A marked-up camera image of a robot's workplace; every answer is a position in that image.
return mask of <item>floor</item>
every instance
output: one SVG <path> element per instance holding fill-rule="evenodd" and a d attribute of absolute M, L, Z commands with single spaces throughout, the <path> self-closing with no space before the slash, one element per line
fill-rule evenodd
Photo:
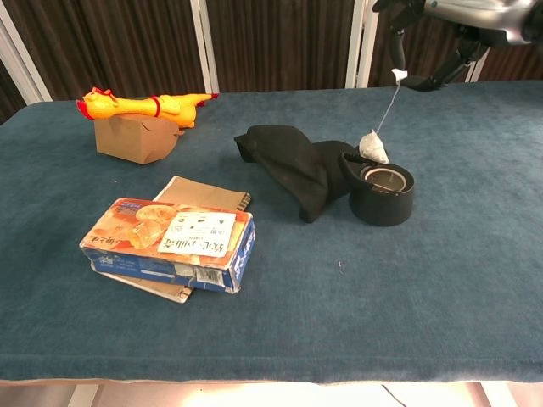
<path fill-rule="evenodd" d="M 507 383 L 512 401 L 490 404 L 478 383 L 132 383 L 108 384 L 93 401 L 72 398 L 75 386 L 0 387 L 0 406 L 9 407 L 244 407 L 259 405 L 379 407 L 543 407 L 543 383 Z"/>

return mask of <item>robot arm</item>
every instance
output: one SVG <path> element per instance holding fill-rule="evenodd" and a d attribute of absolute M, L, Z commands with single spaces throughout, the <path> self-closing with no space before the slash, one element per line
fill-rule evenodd
<path fill-rule="evenodd" d="M 377 0 L 373 12 L 385 10 L 396 0 Z M 401 85 L 430 92 L 455 80 L 489 47 L 534 43 L 543 58 L 543 0 L 399 0 L 405 7 L 390 25 L 390 57 L 405 70 L 402 46 L 404 29 L 424 14 L 458 25 L 459 48 L 433 76 L 407 76 Z"/>

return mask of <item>rubber chicken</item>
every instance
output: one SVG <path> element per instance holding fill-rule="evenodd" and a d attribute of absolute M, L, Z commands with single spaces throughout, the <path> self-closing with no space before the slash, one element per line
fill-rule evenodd
<path fill-rule="evenodd" d="M 114 96 L 108 89 L 102 91 L 97 87 L 77 100 L 76 106 L 90 120 L 108 119 L 116 114 L 145 114 L 173 121 L 179 127 L 194 127 L 196 107 L 205 106 L 205 101 L 217 98 L 216 93 L 190 93 L 182 96 L 160 95 L 147 99 L 123 99 Z"/>

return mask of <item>dark curtain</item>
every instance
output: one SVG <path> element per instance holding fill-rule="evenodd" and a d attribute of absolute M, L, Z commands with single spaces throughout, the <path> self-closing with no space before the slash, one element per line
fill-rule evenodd
<path fill-rule="evenodd" d="M 222 92 L 345 85 L 354 0 L 208 0 Z"/>
<path fill-rule="evenodd" d="M 543 79 L 543 60 L 534 45 L 491 49 L 479 76 L 479 81 L 528 79 Z"/>
<path fill-rule="evenodd" d="M 203 92 L 189 0 L 3 0 L 53 99 Z"/>
<path fill-rule="evenodd" d="M 389 25 L 401 7 L 387 10 L 379 15 L 377 35 L 373 49 L 372 68 L 368 86 L 393 86 L 395 78 L 389 56 Z M 460 44 L 455 26 L 428 16 L 410 25 L 404 35 L 406 70 L 409 75 L 430 76 L 453 53 Z M 456 81 L 464 81 L 467 72 Z"/>
<path fill-rule="evenodd" d="M 25 106 L 25 100 L 0 61 L 0 125 Z"/>

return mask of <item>blue felt surface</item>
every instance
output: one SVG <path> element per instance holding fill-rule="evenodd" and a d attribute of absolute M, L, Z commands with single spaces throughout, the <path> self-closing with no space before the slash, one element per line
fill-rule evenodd
<path fill-rule="evenodd" d="M 0 126 L 0 379 L 543 380 L 543 82 L 401 89 L 381 135 L 412 217 L 366 226 L 347 197 L 313 224 L 233 137 L 298 126 L 357 143 L 394 89 L 222 94 L 166 159 L 95 152 L 73 103 Z M 173 175 L 253 196 L 236 295 L 175 304 L 93 273 L 78 242 L 118 197 Z"/>

